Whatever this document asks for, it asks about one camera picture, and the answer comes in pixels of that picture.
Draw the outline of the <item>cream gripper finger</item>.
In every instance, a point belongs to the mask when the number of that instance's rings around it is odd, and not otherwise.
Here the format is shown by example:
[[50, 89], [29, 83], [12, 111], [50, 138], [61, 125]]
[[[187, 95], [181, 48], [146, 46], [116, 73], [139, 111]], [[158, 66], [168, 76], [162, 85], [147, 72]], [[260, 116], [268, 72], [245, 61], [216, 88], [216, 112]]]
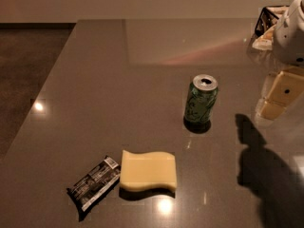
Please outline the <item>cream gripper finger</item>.
[[265, 99], [260, 99], [256, 105], [257, 115], [267, 120], [278, 118], [284, 111], [284, 106], [268, 102]]

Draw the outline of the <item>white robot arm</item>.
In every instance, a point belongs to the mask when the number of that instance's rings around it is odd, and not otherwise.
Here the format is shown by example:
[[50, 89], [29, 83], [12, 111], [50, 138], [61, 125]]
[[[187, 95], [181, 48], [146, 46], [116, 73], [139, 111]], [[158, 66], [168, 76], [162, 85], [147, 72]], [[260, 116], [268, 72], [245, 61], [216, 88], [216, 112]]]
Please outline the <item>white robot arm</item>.
[[265, 7], [256, 23], [252, 48], [268, 51], [282, 69], [264, 84], [257, 114], [274, 120], [304, 91], [304, 0]]

